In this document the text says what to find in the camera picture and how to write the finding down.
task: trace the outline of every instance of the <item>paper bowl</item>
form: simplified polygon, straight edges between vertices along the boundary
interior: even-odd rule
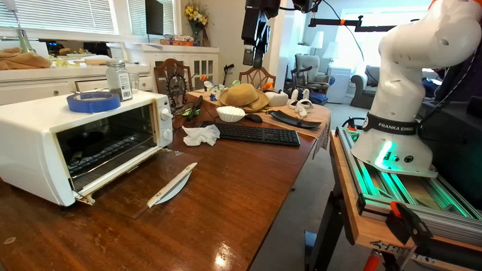
[[[246,115],[243,109],[237,107],[218,107],[216,111],[224,122],[238,122]]]

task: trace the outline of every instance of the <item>straw hat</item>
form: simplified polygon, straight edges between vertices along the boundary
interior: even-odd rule
[[[251,84],[239,84],[223,91],[219,97],[221,104],[243,109],[247,113],[258,112],[268,103],[268,97]]]

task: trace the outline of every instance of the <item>hat brim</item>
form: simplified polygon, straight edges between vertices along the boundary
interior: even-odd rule
[[[258,94],[258,99],[251,104],[245,105],[245,106],[234,106],[238,107],[244,110],[246,113],[254,113],[263,110],[266,106],[269,104],[269,99],[266,94],[260,90],[256,90],[256,94]],[[219,96],[219,102],[224,105],[224,106],[232,106],[226,102],[226,99],[228,97],[228,92],[223,91],[221,95]]]

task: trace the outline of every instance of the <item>crumpled tissue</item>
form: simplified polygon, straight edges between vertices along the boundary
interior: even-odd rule
[[[182,126],[182,128],[187,134],[187,136],[184,137],[184,143],[188,146],[197,146],[202,142],[213,146],[221,134],[214,124],[203,128],[185,128],[184,126]]]

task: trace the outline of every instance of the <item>jar lid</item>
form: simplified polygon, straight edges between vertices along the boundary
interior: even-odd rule
[[[125,67],[123,60],[109,60],[107,61],[107,67]]]

